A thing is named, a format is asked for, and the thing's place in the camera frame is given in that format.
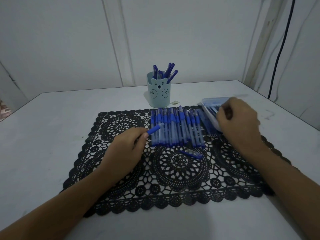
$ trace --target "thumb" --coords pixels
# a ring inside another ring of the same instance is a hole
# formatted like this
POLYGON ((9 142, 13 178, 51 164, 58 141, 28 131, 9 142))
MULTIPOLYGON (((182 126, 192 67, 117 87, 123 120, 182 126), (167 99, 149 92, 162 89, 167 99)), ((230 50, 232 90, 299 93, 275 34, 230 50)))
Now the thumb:
POLYGON ((216 117, 217 117, 217 121, 218 121, 220 127, 225 125, 226 123, 228 123, 228 119, 226 117, 226 113, 224 112, 224 109, 223 109, 222 106, 220 106, 216 117))
POLYGON ((138 139, 138 141, 136 143, 136 146, 133 149, 135 154, 137 154, 139 156, 142 155, 144 147, 146 146, 148 137, 149 137, 149 134, 146 132, 141 135, 141 137, 138 139))

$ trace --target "bear-shaped pen holder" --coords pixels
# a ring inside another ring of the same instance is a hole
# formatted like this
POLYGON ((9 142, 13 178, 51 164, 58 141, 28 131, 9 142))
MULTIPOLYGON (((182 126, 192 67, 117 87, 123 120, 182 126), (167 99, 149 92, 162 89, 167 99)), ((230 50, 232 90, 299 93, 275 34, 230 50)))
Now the bear-shaped pen holder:
POLYGON ((152 72, 146 75, 148 85, 148 102, 154 108, 164 108, 170 104, 171 83, 167 84, 168 78, 157 80, 152 78, 152 72))

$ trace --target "placemat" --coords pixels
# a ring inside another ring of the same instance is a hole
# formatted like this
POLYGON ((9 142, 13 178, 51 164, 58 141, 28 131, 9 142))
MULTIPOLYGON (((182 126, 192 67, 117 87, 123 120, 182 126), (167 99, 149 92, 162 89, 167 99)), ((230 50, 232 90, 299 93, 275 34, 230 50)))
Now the placemat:
MULTIPOLYGON (((184 107, 198 109, 200 106, 184 107)), ((95 170, 114 137, 131 127, 150 128, 150 109, 110 111, 98 114, 89 137, 63 183, 63 190, 80 181, 95 170)), ((263 194, 274 195, 272 189, 257 169, 248 163, 225 137, 210 137, 202 127, 205 148, 191 146, 151 146, 149 138, 140 162, 126 177, 103 194, 84 217, 94 213, 105 215, 128 210, 135 212, 153 206, 163 209, 168 205, 188 206, 196 202, 206 204, 210 200, 247 199, 263 194), (204 157, 198 160, 179 152, 191 148, 204 157)), ((283 160, 281 152, 262 136, 264 143, 283 160)))

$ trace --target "person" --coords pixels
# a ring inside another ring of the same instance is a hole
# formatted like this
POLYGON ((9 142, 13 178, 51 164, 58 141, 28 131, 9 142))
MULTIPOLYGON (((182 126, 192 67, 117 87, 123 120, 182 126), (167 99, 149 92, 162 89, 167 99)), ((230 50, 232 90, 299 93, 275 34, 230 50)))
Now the person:
MULTIPOLYGON (((320 186, 263 143, 257 112, 232 97, 220 107, 217 120, 224 136, 260 172, 305 234, 320 239, 320 186), (225 111, 232 111, 232 117, 225 111)), ((64 238, 98 198, 139 162, 146 131, 130 128, 116 136, 96 170, 2 230, 0 239, 64 238)))

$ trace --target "table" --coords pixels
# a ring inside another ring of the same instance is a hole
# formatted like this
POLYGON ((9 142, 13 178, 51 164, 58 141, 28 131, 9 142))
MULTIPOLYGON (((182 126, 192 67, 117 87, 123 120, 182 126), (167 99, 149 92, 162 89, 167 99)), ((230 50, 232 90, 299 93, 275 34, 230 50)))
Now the table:
MULTIPOLYGON (((150 109, 147 87, 42 93, 0 123, 0 229, 57 195, 97 114, 150 109)), ((300 171, 320 183, 320 132, 239 81, 173 84, 171 101, 238 96, 260 131, 300 171)), ((250 197, 165 209, 93 215, 67 239, 303 239, 278 198, 250 197)))

